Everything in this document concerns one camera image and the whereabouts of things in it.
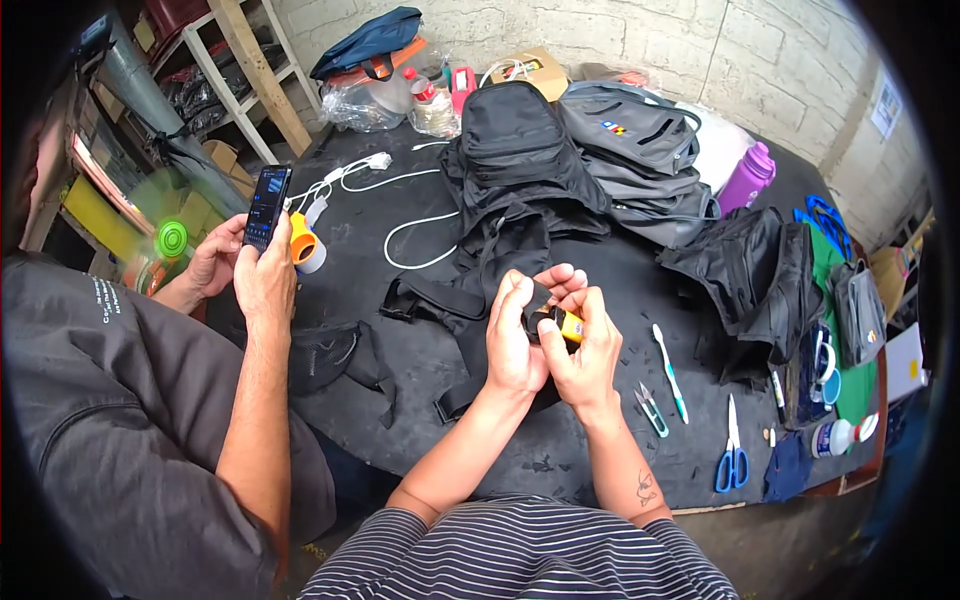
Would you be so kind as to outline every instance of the white lid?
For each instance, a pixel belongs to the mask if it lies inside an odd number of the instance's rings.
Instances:
[[[873,413],[856,426],[856,439],[858,442],[866,442],[870,436],[874,435],[877,424],[880,423],[880,415]]]

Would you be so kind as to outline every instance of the purple water bottle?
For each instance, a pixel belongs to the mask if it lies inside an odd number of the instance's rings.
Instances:
[[[769,152],[766,144],[757,142],[736,163],[730,180],[717,196],[721,216],[740,206],[753,204],[760,190],[774,180],[777,163],[770,158]]]

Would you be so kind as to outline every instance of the white wall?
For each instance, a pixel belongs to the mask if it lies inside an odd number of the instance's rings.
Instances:
[[[304,69],[363,22],[398,6],[386,0],[274,2]],[[909,119],[900,120],[880,149],[865,131],[872,127],[872,105],[864,99],[875,92],[878,60],[871,60],[868,38],[837,0],[405,4],[423,12],[427,39],[454,63],[475,69],[545,45],[574,76],[587,61],[650,71],[664,95],[715,108],[817,165],[845,209],[859,210],[857,234],[867,245],[893,226],[890,214],[906,211],[911,196],[905,189],[922,172]],[[871,169],[886,169],[889,177],[876,180],[867,174]],[[875,218],[877,206],[888,216]]]

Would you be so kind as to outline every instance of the blue bag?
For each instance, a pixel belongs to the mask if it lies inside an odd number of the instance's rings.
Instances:
[[[324,52],[317,60],[310,77],[326,81],[330,76],[362,66],[367,77],[389,81],[394,74],[391,52],[402,50],[413,41],[420,28],[420,11],[410,7],[397,7],[386,14],[373,18],[355,32],[341,39]],[[378,76],[371,59],[379,58],[387,68],[387,74]]]

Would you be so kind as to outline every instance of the phone screen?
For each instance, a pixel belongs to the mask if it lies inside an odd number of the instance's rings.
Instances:
[[[267,250],[274,236],[276,218],[283,208],[291,173],[290,167],[265,167],[260,172],[247,216],[244,244],[256,246],[261,252]]]

